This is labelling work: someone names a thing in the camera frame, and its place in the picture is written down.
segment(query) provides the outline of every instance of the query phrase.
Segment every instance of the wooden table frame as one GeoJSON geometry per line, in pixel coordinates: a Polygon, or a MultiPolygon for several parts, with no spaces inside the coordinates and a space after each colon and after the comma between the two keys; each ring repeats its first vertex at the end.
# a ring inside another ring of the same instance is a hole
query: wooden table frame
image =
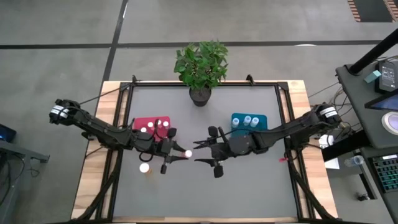
{"type": "MultiPolygon", "coordinates": [[[[126,125],[128,114],[130,111],[130,103],[132,97],[132,88],[126,85],[131,82],[104,82],[101,94],[115,90],[122,87],[119,91],[114,91],[99,99],[96,117],[114,126],[126,125]]],[[[138,85],[181,85],[177,81],[141,81],[138,85]]],[[[224,85],[244,84],[250,85],[249,81],[225,81],[224,85]]],[[[310,105],[305,91],[305,85],[302,80],[288,80],[288,81],[256,81],[258,85],[265,83],[273,83],[278,85],[277,91],[278,103],[282,107],[284,121],[298,118],[305,112],[310,110],[310,105]]],[[[99,148],[97,141],[90,141],[87,154],[99,148]]],[[[80,176],[80,183],[76,193],[75,203],[71,218],[79,217],[89,206],[89,204],[96,197],[100,191],[101,184],[103,184],[105,177],[109,177],[109,173],[113,171],[116,158],[121,160],[121,154],[117,151],[108,151],[107,149],[100,149],[98,152],[87,157],[84,161],[82,173],[80,176]]],[[[306,147],[302,155],[298,155],[295,160],[296,169],[301,172],[303,179],[309,184],[311,191],[317,197],[319,202],[326,208],[326,210],[337,217],[335,203],[331,194],[331,189],[326,173],[325,165],[323,163],[322,153],[318,148],[306,147]]],[[[105,195],[104,203],[100,206],[102,213],[96,212],[91,218],[105,218],[109,222],[295,222],[297,218],[314,218],[319,217],[318,214],[310,207],[305,198],[301,188],[296,184],[292,184],[294,191],[297,191],[296,206],[298,208],[298,217],[277,217],[277,218],[202,218],[202,217],[113,217],[114,200],[116,199],[116,186],[111,186],[105,195]]]]}

